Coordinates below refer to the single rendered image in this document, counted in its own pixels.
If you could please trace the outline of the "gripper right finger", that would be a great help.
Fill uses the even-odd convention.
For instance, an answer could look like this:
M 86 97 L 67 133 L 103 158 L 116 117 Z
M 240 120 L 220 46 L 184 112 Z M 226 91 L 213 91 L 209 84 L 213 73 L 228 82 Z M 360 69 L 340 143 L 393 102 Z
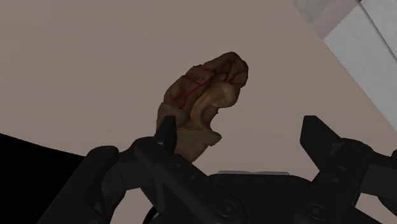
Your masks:
M 397 216 L 397 150 L 385 156 L 339 137 L 315 115 L 304 116 L 300 144 L 319 172 L 296 203 L 293 224 L 381 224 L 356 209 L 362 193 Z

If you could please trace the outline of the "brown lumpy figure red lines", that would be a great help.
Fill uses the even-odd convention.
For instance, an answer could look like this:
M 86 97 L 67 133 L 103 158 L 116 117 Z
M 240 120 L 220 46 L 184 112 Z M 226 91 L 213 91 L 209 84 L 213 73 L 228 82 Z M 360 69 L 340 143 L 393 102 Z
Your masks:
M 176 117 L 175 152 L 194 162 L 221 141 L 211 122 L 219 109 L 233 106 L 247 83 L 249 67 L 235 52 L 227 52 L 193 66 L 164 93 L 157 112 L 157 126 L 167 115 Z

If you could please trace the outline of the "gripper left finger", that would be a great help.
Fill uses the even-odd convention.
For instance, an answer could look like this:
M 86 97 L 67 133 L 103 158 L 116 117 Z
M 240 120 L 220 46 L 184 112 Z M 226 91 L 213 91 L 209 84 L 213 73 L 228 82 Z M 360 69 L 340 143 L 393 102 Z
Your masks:
M 123 153 L 88 152 L 37 224 L 110 224 L 127 190 L 143 188 L 159 215 L 150 224 L 246 224 L 246 210 L 176 147 L 176 119 Z

